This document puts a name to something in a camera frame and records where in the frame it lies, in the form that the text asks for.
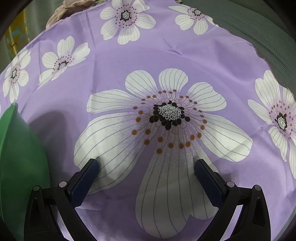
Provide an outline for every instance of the blue gripper pad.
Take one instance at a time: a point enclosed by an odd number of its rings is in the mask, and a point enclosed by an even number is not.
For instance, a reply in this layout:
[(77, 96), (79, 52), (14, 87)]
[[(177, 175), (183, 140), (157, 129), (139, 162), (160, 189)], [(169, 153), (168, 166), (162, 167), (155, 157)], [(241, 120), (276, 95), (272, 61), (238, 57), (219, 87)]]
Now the blue gripper pad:
[(224, 194), (219, 186), (220, 181), (217, 180), (218, 177), (215, 175), (215, 172), (210, 169), (203, 159), (199, 159), (195, 162), (194, 173), (211, 204), (220, 209), (224, 203)]
[(96, 159), (90, 159), (80, 172), (76, 172), (71, 177), (67, 192), (73, 208), (79, 207), (82, 204), (99, 171), (98, 161)]

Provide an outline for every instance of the gray ribbed fabric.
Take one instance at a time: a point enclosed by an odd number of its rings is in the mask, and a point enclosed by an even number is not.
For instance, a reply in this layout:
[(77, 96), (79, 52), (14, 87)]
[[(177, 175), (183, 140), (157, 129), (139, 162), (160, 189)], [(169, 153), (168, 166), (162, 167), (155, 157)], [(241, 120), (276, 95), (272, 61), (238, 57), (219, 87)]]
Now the gray ribbed fabric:
[(261, 0), (257, 2), (256, 8), (254, 1), (249, 0), (183, 1), (211, 16), (220, 27), (252, 43), (259, 56), (270, 65), (279, 84), (289, 88), (295, 95), (296, 43), (284, 31), (287, 29), (273, 11), (266, 11), (269, 7)]

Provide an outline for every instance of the metal screw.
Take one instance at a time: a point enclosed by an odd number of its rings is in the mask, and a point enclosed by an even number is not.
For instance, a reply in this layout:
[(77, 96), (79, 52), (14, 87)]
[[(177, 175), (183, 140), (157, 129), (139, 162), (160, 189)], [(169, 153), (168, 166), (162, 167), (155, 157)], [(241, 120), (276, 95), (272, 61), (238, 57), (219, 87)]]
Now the metal screw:
[(231, 181), (227, 182), (226, 184), (227, 184), (227, 186), (229, 186), (229, 187), (231, 187), (231, 188), (233, 188), (233, 187), (234, 187), (234, 183), (233, 183), (233, 182), (231, 182)]
[(62, 181), (62, 182), (59, 183), (59, 186), (61, 188), (65, 187), (66, 185), (67, 185), (67, 182), (65, 182), (65, 181)]
[(261, 190), (261, 187), (260, 187), (259, 185), (255, 185), (255, 189), (256, 189), (257, 191), (260, 191), (260, 190)]
[(36, 185), (35, 187), (33, 187), (33, 190), (34, 190), (34, 191), (38, 191), (38, 190), (39, 190), (39, 186)]

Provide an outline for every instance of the flower petal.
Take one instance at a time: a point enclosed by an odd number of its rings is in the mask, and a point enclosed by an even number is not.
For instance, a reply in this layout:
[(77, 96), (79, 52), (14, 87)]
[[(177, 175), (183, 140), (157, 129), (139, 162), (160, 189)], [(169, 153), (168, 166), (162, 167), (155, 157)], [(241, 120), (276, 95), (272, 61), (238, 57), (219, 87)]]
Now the flower petal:
[[(74, 163), (80, 169), (93, 157), (98, 157), (100, 172), (90, 193), (115, 186), (132, 170), (144, 149), (143, 138), (148, 138), (140, 130), (147, 121), (136, 122), (136, 112), (115, 113), (92, 120), (76, 142)], [(150, 136), (158, 128), (151, 130)]]
[(255, 80), (255, 90), (267, 109), (279, 103), (279, 84), (270, 70), (265, 71), (263, 79)]
[(55, 75), (52, 77), (52, 80), (55, 80), (56, 78), (58, 78), (62, 73), (64, 73), (66, 71), (67, 67), (64, 67), (62, 69), (59, 69)]
[(158, 143), (140, 185), (136, 199), (136, 219), (150, 235), (170, 238), (186, 225), (189, 215), (210, 218), (216, 212), (194, 175), (194, 159), (190, 148), (179, 148), (173, 134), (163, 138), (173, 145)]
[(161, 90), (179, 93), (188, 82), (188, 76), (179, 69), (165, 69), (158, 77)]
[(294, 143), (290, 143), (289, 163), (293, 177), (296, 179), (296, 146)]
[(24, 55), (22, 58), (20, 56), (20, 69), (25, 68), (31, 61), (31, 51), (29, 53), (27, 53), (26, 55)]
[(201, 129), (201, 141), (211, 152), (229, 161), (241, 161), (249, 155), (253, 140), (242, 129), (224, 117), (203, 116), (206, 124)]
[(286, 89), (285, 87), (283, 87), (283, 99), (284, 99), (284, 104), (285, 104), (286, 108), (288, 108), (289, 111), (291, 112), (291, 115), (295, 115), (296, 114), (296, 102), (294, 100), (292, 93), (288, 89)]
[(143, 0), (135, 0), (132, 7), (137, 9), (137, 13), (150, 9)]
[(125, 86), (128, 91), (140, 98), (158, 93), (154, 79), (144, 70), (136, 70), (130, 73), (126, 77)]
[(198, 19), (194, 25), (193, 31), (197, 35), (204, 34), (207, 31), (208, 25), (207, 21), (204, 18)]
[(83, 43), (79, 45), (72, 55), (72, 62), (70, 62), (68, 66), (73, 66), (82, 62), (83, 60), (85, 60), (85, 57), (89, 55), (90, 52), (91, 50), (88, 43)]
[(132, 24), (121, 29), (117, 42), (121, 45), (127, 44), (129, 41), (137, 41), (140, 37), (139, 29)]
[(104, 25), (101, 28), (101, 34), (103, 35), (104, 40), (111, 39), (115, 36), (119, 29), (119, 25), (115, 24), (116, 19), (112, 18), (104, 23)]
[(10, 88), (10, 77), (6, 78), (3, 83), (2, 90), (3, 90), (4, 97), (7, 96), (9, 88)]
[(185, 13), (185, 14), (188, 14), (188, 9), (189, 7), (188, 6), (185, 6), (185, 5), (181, 5), (181, 6), (170, 6), (169, 7), (170, 9), (173, 9), (175, 11), (178, 11), (178, 12), (181, 12), (181, 13)]
[(144, 28), (144, 29), (151, 29), (155, 26), (156, 21), (153, 17), (146, 13), (138, 13), (137, 14), (137, 21), (135, 25)]
[(120, 9), (121, 7), (123, 7), (122, 0), (112, 0), (112, 7), (114, 9)]
[(12, 69), (11, 67), (7, 68), (7, 70), (6, 70), (6, 72), (5, 72), (5, 76), (4, 76), (4, 78), (7, 78), (7, 77), (10, 76), (11, 69)]
[(100, 13), (100, 18), (104, 20), (108, 20), (110, 18), (115, 17), (117, 14), (116, 10), (112, 7), (104, 8)]
[(212, 19), (210, 16), (207, 16), (207, 15), (206, 15), (205, 18), (209, 21), (210, 24), (219, 27), (219, 25), (214, 24), (213, 19)]
[(43, 85), (45, 85), (54, 75), (55, 75), (55, 71), (53, 71), (52, 69), (49, 69), (47, 71), (44, 71), (40, 77), (39, 77), (39, 87), (42, 87)]
[(194, 19), (189, 15), (182, 14), (175, 18), (175, 22), (180, 26), (181, 30), (187, 30), (193, 25)]
[(195, 83), (186, 94), (190, 100), (196, 101), (199, 110), (217, 111), (226, 107), (226, 100), (222, 95), (214, 91), (206, 82)]
[(256, 115), (258, 115), (267, 124), (272, 125), (272, 120), (269, 117), (267, 109), (265, 109), (262, 105), (258, 104), (256, 101), (253, 100), (248, 100), (248, 105), (256, 113)]
[(12, 60), (12, 68), (17, 65), (17, 62), (18, 62), (18, 56), (16, 55)]
[(25, 86), (29, 81), (29, 75), (28, 72), (25, 70), (20, 70), (20, 75), (18, 77), (17, 82), (20, 86)]
[(54, 52), (47, 52), (42, 57), (42, 63), (47, 68), (54, 68), (54, 64), (58, 60), (57, 55)]
[(92, 94), (87, 102), (86, 110), (100, 113), (109, 110), (133, 108), (140, 100), (122, 90), (106, 90)]
[(11, 85), (10, 92), (9, 92), (9, 100), (12, 103), (14, 100), (17, 100), (19, 95), (19, 86), (18, 83)]
[(287, 161), (286, 155), (288, 143), (286, 137), (280, 132), (280, 130), (276, 126), (271, 127), (268, 133), (270, 134), (273, 143), (276, 145), (276, 147), (279, 148), (283, 160)]
[(75, 40), (72, 36), (66, 38), (66, 40), (61, 39), (57, 45), (57, 54), (59, 57), (65, 57), (72, 53)]

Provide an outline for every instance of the yellow curtain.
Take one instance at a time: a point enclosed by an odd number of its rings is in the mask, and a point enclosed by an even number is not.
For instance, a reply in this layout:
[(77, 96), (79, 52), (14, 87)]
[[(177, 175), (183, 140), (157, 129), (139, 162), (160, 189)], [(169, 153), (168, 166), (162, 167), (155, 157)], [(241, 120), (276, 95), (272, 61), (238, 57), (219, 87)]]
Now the yellow curtain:
[(30, 42), (28, 28), (26, 26), (25, 10), (15, 18), (6, 31), (4, 38), (9, 56), (12, 60)]

